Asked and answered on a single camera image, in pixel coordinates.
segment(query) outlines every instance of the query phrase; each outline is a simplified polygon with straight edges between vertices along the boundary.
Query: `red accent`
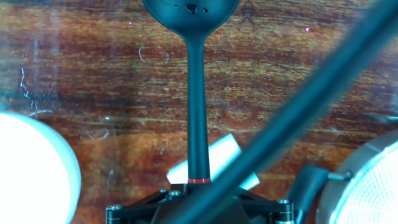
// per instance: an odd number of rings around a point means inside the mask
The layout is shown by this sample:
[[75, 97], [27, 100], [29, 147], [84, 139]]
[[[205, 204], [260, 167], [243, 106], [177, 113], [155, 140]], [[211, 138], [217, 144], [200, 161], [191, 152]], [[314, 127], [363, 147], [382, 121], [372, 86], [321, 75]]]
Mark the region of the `red accent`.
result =
[[188, 183], [190, 184], [205, 184], [205, 183], [210, 183], [211, 180], [210, 178], [206, 178], [206, 179], [189, 179], [188, 178]]

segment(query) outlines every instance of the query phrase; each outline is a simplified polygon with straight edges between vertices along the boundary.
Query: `metal mesh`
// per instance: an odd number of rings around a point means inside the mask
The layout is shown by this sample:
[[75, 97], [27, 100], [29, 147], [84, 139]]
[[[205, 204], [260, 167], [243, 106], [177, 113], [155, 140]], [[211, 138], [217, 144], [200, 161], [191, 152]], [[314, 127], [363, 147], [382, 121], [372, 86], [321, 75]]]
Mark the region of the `metal mesh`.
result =
[[354, 176], [330, 217], [332, 224], [398, 223], [398, 142]]

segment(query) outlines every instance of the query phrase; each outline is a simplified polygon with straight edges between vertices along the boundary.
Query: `wooden surface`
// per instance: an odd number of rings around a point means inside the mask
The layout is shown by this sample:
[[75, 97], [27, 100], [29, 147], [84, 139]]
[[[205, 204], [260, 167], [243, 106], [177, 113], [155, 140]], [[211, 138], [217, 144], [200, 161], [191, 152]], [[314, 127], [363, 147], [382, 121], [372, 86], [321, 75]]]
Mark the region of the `wooden surface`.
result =
[[[366, 7], [242, 0], [205, 46], [210, 142], [233, 133], [245, 146]], [[253, 192], [283, 197], [302, 164], [334, 170], [394, 129], [363, 116], [396, 112], [392, 46]], [[186, 156], [186, 57], [138, 0], [0, 0], [0, 110], [47, 123], [73, 147], [83, 179], [73, 224], [104, 223], [106, 206], [168, 186]]]

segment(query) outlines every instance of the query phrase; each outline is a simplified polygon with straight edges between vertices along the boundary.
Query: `white round object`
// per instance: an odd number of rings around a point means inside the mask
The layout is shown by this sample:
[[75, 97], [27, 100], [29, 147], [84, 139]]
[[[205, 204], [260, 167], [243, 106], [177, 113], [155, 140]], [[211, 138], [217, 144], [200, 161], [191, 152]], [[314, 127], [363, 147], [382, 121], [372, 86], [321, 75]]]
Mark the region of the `white round object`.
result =
[[72, 148], [30, 117], [0, 113], [1, 223], [70, 223], [81, 175]]

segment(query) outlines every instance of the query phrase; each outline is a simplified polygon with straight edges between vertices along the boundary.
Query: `black rod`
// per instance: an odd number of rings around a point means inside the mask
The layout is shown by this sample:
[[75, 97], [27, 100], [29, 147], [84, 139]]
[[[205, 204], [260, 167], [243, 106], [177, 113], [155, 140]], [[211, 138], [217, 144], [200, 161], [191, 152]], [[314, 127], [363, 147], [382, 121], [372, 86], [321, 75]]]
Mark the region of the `black rod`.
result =
[[186, 41], [188, 49], [188, 182], [210, 181], [203, 39]]
[[379, 1], [345, 41], [284, 105], [266, 129], [213, 182], [190, 195], [162, 224], [208, 223], [232, 201], [239, 184], [253, 172], [268, 170], [333, 100], [376, 58], [398, 27], [398, 1]]

